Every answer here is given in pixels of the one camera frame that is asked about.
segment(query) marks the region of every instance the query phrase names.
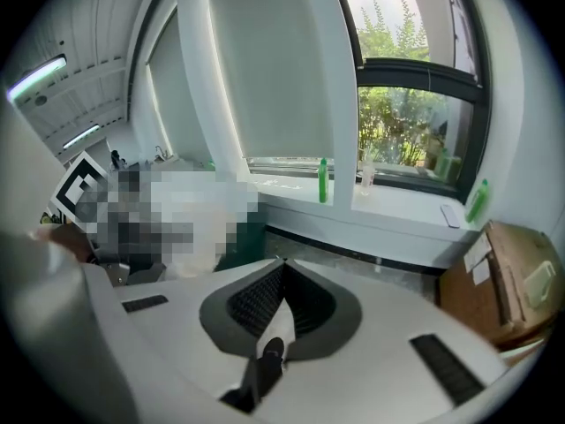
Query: ceiling light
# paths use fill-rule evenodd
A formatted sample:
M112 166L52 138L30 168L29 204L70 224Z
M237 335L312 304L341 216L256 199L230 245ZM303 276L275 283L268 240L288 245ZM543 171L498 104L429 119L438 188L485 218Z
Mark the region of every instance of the ceiling light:
M49 60L47 63L42 64L38 69L28 74L8 90L8 100L10 102L14 102L16 98L26 92L35 83L42 79L45 79L45 77L47 77L57 69L65 67L66 64L67 60L65 59L64 55L55 57Z
M68 141L67 143L65 143L63 145L63 149L67 149L69 146L72 146L77 141L81 141L87 135L90 135L92 132L97 131L98 129L100 129L99 125L93 125L90 129L86 129L83 133L80 133L79 135L74 137L71 141Z

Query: brown cardboard box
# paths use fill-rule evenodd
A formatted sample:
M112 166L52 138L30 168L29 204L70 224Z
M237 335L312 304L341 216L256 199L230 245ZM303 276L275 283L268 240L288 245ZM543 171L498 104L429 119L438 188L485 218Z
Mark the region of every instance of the brown cardboard box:
M565 296L565 272L551 241L541 232L489 222L481 238L482 242L440 277L440 306L507 350L541 331L556 316ZM483 258L481 268L478 260ZM556 275L546 300L534 308L524 280L543 261L552 263Z

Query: floor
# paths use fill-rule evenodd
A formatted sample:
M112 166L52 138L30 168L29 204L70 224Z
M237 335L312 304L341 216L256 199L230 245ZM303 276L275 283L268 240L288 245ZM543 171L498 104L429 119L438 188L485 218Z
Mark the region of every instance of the floor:
M396 284L417 293L432 303L435 300L435 276L420 275L419 273L390 269L369 262L358 261L357 259L351 259L308 246L271 232L267 232L265 255L267 258L278 256L316 262L328 267L346 270L356 275L374 278L385 283Z

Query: black window frame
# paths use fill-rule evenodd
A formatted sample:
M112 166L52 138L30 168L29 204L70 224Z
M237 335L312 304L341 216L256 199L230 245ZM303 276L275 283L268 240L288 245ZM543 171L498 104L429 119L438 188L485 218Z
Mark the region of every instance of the black window frame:
M404 87L423 89L448 95L473 105L467 149L462 159L459 177L454 185L442 184L431 179L399 175L375 174L373 183L407 190L434 193L455 198L465 203L477 179L486 146L492 110L491 60L487 47L486 32L473 0L461 0L473 34L476 57L475 76L442 64L401 58L366 58L363 60L357 28L348 0L339 0L350 37L351 51L360 87Z

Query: white ceiling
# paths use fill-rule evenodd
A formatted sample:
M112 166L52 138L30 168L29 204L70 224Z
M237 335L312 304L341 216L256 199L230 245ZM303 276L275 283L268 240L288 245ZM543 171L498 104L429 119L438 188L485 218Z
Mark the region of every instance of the white ceiling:
M8 86L66 56L65 68L16 101L55 155L93 124L124 122L126 55L141 1L49 0L14 46L3 70ZM47 102L38 106L41 95Z

